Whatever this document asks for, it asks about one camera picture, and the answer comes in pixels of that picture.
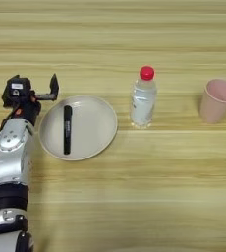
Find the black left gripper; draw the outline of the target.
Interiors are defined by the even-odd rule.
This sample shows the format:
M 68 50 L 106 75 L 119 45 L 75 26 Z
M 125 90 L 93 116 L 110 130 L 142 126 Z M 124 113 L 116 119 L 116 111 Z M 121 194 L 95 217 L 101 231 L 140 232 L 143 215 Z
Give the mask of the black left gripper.
M 12 79 L 19 79 L 20 75 L 12 77 Z M 59 93 L 59 84 L 57 76 L 53 75 L 50 81 L 50 94 L 35 94 L 30 93 L 28 96 L 13 97 L 13 118 L 24 119 L 35 124 L 36 118 L 41 111 L 41 102 L 44 100 L 56 100 Z

